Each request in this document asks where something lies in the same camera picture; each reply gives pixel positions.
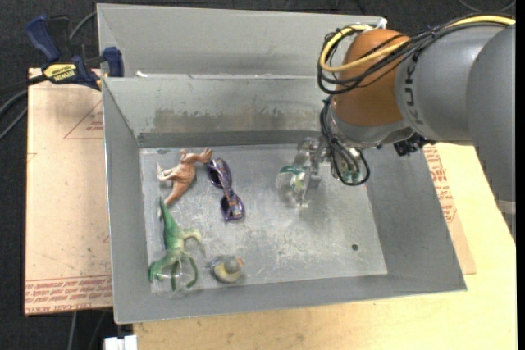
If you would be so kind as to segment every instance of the metal plate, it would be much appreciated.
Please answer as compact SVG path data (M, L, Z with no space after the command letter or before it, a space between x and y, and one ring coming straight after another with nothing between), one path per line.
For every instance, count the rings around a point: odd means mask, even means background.
M201 149L187 149L201 152ZM212 186L204 165L196 164L197 178L171 207L182 228L198 228L203 250L192 247L200 282L195 289L221 287L206 265L214 257L235 254L244 260L242 284L271 284L300 280L384 275L386 264L374 224L366 189L346 188L334 180L330 166L322 165L323 181L311 201L301 207L286 197L289 189L277 188L280 168L294 160L297 145L267 145L213 148L233 176L233 187L241 197L246 216L225 222L221 216L221 189ZM158 217L160 196L171 186L157 179L157 164L175 166L177 149L140 150L144 219L148 239L148 262L163 257L162 222ZM170 291L170 282L160 285Z

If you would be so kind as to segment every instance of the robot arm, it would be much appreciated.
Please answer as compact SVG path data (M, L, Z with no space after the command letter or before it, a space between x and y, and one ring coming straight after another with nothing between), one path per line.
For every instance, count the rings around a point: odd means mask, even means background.
M343 65L328 66L355 33ZM365 148L473 144L500 209L515 213L515 33L514 19L471 16L412 37L361 25L329 34L318 81L330 94L322 132L336 178L366 180Z

